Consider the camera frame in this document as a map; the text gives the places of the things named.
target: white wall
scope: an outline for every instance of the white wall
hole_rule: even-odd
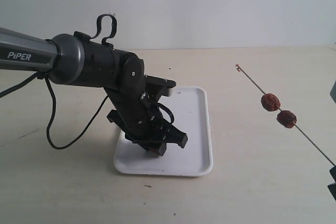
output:
[[[0,26],[41,38],[94,34],[99,14],[116,13],[114,44],[124,49],[336,42],[336,0],[0,0],[0,7]]]

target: beige table surface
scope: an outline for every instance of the beige table surface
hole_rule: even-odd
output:
[[[73,147],[45,137],[51,99],[36,80],[0,100],[0,223],[335,223],[327,185],[331,165],[297,129],[260,105],[246,70],[336,161],[336,48],[330,46],[135,51],[146,73],[207,91],[214,168],[204,177],[119,174],[119,131],[106,115]],[[0,90],[30,73],[0,71]],[[97,109],[102,89],[56,86],[52,136],[75,137]]]

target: white tray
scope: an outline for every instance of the white tray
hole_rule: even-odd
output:
[[[174,113],[174,126],[187,133],[184,149],[167,144],[165,154],[159,157],[125,139],[125,133],[121,132],[114,154],[115,168],[125,174],[188,177],[208,174],[213,167],[213,155],[206,92],[199,87],[176,87],[170,97],[161,97],[160,102]]]

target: metal skewer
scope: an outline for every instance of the metal skewer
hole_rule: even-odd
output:
[[[261,89],[261,87],[259,87],[259,85],[252,80],[252,78],[239,66],[239,64],[236,64],[236,69],[238,72],[243,72],[243,74],[263,93],[266,94],[264,90]],[[294,126],[306,137],[306,139],[308,139],[308,141],[333,165],[335,166],[335,164],[333,163],[333,161],[330,160],[330,158],[328,158],[328,156],[326,156],[326,154],[313,142],[313,140],[310,139],[309,136],[306,135],[305,132],[303,132],[302,129],[299,128],[299,126],[294,123]]]

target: robotic arm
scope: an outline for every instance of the robotic arm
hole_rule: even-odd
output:
[[[112,18],[111,34],[101,44],[92,42],[99,36],[105,16]],[[0,69],[37,71],[55,84],[104,88],[116,109],[107,118],[125,132],[128,140],[160,156],[167,143],[184,148],[186,133],[173,126],[173,114],[159,103],[162,95],[170,96],[176,83],[146,76],[143,60],[136,54],[107,43],[116,32],[117,20],[110,14],[97,18],[97,34],[93,37],[76,31],[74,35],[42,40],[0,28]],[[168,113],[170,122],[162,110]]]

